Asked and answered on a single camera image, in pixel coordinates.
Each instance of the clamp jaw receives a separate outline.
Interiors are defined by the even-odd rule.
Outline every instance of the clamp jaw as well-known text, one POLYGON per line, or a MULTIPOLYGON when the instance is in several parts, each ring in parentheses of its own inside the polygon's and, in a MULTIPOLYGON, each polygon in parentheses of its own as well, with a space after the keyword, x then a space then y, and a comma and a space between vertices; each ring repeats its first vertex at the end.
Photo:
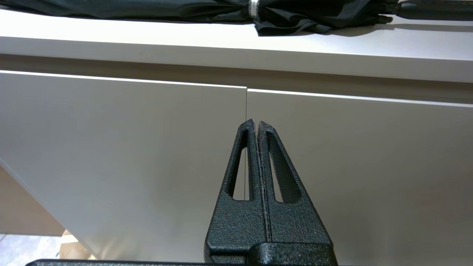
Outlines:
POLYGON ((253 120, 236 133, 205 239, 206 263, 336 266, 333 244, 276 130, 253 120), (233 199, 240 155, 248 154, 249 200, 233 199), (276 201, 271 160, 283 202, 276 201))

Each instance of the white strap band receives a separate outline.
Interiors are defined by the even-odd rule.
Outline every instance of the white strap band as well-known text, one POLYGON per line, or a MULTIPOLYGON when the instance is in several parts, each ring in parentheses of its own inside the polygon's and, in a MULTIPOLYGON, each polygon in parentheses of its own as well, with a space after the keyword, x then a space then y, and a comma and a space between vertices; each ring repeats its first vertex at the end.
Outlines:
POLYGON ((258 6, 260 5, 260 0, 250 0, 248 2, 248 13, 250 14, 251 19, 255 19, 258 15, 258 6))

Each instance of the white cabinet door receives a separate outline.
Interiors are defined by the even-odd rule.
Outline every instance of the white cabinet door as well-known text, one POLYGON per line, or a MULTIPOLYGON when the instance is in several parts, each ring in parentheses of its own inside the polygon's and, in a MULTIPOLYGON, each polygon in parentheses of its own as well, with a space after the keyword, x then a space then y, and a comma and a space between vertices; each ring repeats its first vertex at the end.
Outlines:
POLYGON ((473 265, 473 105, 248 90, 340 265, 473 265))
POLYGON ((0 159, 100 258, 203 261, 245 104, 241 87, 0 71, 0 159))

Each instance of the umbrella shaft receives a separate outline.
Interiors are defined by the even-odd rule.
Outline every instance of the umbrella shaft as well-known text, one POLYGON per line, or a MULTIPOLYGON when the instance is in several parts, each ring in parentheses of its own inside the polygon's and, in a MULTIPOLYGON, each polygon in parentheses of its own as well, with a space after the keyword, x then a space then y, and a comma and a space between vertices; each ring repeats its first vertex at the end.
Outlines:
POLYGON ((473 20, 473 1, 408 0, 388 13, 407 19, 473 20))

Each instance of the folded umbrella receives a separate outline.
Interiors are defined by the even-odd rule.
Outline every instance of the folded umbrella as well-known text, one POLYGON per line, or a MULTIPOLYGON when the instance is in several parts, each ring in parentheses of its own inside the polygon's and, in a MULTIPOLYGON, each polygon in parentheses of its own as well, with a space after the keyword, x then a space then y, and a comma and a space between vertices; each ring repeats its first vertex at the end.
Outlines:
POLYGON ((0 0, 53 16, 159 18, 192 22, 253 21, 259 35, 385 24, 408 19, 473 20, 473 1, 451 0, 0 0))

